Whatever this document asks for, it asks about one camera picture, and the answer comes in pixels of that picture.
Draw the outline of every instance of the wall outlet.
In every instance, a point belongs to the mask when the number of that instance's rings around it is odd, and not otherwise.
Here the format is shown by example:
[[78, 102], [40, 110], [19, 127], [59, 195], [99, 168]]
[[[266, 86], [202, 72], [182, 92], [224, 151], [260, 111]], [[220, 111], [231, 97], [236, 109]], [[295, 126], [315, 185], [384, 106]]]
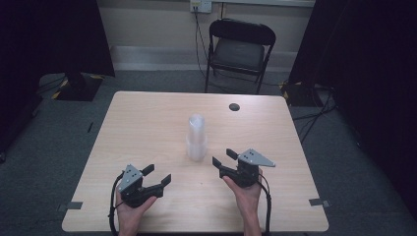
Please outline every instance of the wall outlet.
[[211, 13], [211, 1], [190, 0], [190, 12]]

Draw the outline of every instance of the stacked cups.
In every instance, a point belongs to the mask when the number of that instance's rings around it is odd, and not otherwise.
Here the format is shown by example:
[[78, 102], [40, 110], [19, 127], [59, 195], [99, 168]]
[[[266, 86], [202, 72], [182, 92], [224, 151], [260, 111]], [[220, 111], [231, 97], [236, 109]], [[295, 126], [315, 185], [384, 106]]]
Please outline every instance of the stacked cups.
[[208, 138], [205, 132], [205, 118], [202, 115], [193, 114], [190, 117], [186, 144], [187, 154], [191, 159], [203, 160], [207, 151]]

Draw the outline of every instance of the hand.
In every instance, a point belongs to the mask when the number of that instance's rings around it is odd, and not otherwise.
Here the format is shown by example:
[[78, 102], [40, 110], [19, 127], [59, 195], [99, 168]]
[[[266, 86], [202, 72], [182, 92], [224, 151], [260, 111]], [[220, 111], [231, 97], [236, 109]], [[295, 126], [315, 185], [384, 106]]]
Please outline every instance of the hand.
[[250, 187], [240, 188], [227, 176], [223, 176], [223, 180], [236, 197], [236, 204], [244, 222], [245, 236], [261, 235], [261, 227], [258, 220], [258, 204], [261, 195], [261, 186], [258, 183], [255, 183]]
[[153, 203], [156, 201], [157, 197], [150, 197], [147, 199], [141, 206], [136, 208], [131, 208], [122, 203], [122, 196], [119, 191], [116, 191], [116, 205], [117, 217], [119, 219], [119, 236], [135, 236], [139, 230], [139, 222], [141, 221], [142, 216], [145, 211], [147, 211]]

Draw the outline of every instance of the black curtain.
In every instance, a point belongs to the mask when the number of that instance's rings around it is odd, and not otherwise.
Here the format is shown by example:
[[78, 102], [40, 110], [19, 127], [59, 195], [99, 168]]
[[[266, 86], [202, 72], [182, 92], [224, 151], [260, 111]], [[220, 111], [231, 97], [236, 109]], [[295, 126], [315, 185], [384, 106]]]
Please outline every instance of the black curtain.
[[317, 0], [290, 81], [334, 88], [362, 149], [417, 219], [416, 13], [412, 0]]
[[95, 0], [1, 0], [0, 42], [0, 150], [43, 75], [114, 77]]

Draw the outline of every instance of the chair backrest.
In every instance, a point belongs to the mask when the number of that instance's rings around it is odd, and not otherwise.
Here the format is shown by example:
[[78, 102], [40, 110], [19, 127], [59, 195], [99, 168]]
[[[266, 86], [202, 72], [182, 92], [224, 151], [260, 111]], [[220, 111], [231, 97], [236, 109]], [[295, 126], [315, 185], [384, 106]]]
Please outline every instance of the chair backrest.
[[210, 39], [216, 36], [269, 46], [273, 46], [276, 40], [273, 30], [265, 25], [232, 19], [220, 19], [211, 23], [209, 35]]

